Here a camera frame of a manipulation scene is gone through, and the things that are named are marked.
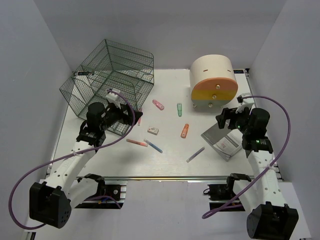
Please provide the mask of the white eraser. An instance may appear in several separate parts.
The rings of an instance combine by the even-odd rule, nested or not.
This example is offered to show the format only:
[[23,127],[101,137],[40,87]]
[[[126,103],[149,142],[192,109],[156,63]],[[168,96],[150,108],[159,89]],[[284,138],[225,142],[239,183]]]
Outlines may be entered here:
[[156,136],[158,135],[159,131],[160,130],[158,128],[153,127],[153,126],[149,126],[148,129],[147,129],[148,133],[156,135]]

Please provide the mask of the pink correction tape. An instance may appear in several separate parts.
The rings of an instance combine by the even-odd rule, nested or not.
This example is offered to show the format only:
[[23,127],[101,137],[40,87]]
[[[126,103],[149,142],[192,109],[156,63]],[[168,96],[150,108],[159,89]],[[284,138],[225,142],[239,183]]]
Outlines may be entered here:
[[161,104],[159,101],[155,99],[152,100],[152,103],[161,111],[164,110],[165,108],[163,104]]

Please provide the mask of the blue pen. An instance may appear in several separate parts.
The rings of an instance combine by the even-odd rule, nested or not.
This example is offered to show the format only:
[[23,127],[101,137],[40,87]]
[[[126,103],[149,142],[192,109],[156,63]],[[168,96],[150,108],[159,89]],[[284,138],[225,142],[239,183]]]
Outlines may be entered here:
[[145,143],[147,143],[149,146],[151,146],[152,148],[154,148],[156,151],[158,151],[159,153],[163,153],[163,150],[162,149],[160,149],[158,146],[156,146],[154,143],[152,143],[152,142],[150,142],[149,140],[147,140],[147,139],[143,139],[143,141],[145,142]]

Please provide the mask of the pink pen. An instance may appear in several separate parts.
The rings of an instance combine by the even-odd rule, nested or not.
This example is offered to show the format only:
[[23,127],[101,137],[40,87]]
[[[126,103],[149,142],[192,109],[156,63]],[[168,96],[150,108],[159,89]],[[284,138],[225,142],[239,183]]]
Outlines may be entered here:
[[136,140],[132,140],[132,139],[126,139],[126,142],[131,143],[131,144],[135,144],[135,145],[139,145],[139,146],[143,146],[143,147],[148,147],[147,143],[136,141]]

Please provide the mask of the yellow drawer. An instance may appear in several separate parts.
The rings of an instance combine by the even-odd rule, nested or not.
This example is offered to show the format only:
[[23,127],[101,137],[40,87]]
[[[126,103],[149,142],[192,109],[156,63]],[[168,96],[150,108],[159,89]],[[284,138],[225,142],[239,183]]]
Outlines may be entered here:
[[215,100],[215,101],[230,101],[232,100],[238,91],[237,85],[226,86],[220,85],[220,88],[216,88],[216,85],[196,85],[191,91],[192,100]]

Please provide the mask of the purple pen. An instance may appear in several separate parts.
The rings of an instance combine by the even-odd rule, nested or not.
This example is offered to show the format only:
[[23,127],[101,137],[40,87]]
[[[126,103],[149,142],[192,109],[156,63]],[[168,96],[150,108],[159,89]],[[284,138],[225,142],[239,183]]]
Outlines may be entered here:
[[200,148],[197,152],[195,152],[193,155],[191,155],[186,162],[189,163],[192,161],[195,157],[197,157],[200,153],[202,153],[205,150],[205,147]]

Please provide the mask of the orange top drawer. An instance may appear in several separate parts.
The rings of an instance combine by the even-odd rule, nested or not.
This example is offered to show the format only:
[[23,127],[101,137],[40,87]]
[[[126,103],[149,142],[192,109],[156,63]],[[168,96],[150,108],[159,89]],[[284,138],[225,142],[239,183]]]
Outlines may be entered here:
[[238,84],[236,80],[227,77],[212,77],[201,80],[194,87],[194,90],[221,90],[221,91],[237,91]]

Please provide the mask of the cream round drawer box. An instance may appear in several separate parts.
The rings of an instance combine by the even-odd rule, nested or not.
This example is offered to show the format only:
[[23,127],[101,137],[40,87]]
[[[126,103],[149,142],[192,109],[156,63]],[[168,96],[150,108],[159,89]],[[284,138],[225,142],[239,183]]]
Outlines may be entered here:
[[[230,59],[219,54],[204,55],[196,59],[189,70],[190,98],[193,87],[208,78],[230,78],[236,80]],[[195,108],[212,108],[224,106],[231,100],[192,100],[191,98],[191,101]]]

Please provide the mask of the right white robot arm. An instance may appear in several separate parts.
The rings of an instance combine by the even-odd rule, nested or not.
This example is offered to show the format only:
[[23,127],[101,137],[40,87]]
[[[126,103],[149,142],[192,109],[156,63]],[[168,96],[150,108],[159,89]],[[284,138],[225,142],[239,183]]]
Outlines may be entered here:
[[287,204],[272,168],[273,147],[266,135],[270,114],[261,108],[224,108],[216,120],[219,129],[228,127],[242,133],[242,148],[253,171],[254,180],[244,174],[232,173],[225,187],[226,195],[233,200],[239,199],[247,213],[249,237],[290,239],[299,214]]

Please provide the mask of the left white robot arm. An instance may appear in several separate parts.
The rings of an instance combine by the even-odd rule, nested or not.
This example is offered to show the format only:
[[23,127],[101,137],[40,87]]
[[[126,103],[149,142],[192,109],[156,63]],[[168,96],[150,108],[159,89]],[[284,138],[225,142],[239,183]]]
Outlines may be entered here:
[[106,129],[116,122],[136,124],[143,115],[129,105],[104,106],[94,102],[88,106],[86,120],[80,126],[71,157],[65,158],[42,183],[34,183],[29,190],[29,217],[55,228],[62,228],[72,210],[89,198],[99,200],[105,196],[103,178],[93,173],[78,178],[87,162],[95,156],[97,148],[106,139]]

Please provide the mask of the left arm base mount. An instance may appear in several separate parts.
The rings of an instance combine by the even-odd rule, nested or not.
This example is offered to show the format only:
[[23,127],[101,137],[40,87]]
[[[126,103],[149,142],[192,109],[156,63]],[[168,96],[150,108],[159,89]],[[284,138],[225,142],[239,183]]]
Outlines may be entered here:
[[126,197],[127,183],[106,180],[96,174],[87,174],[75,180],[66,196],[72,209],[121,209]]

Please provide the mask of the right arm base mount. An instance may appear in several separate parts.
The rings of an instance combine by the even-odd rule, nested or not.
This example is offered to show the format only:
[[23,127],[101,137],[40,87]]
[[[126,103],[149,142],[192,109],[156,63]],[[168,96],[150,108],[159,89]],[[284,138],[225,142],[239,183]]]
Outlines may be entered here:
[[231,173],[227,177],[226,183],[213,183],[207,185],[208,187],[203,191],[203,194],[209,197],[210,210],[219,208],[236,195],[233,191],[235,181],[247,181],[250,183],[252,180],[246,174]]

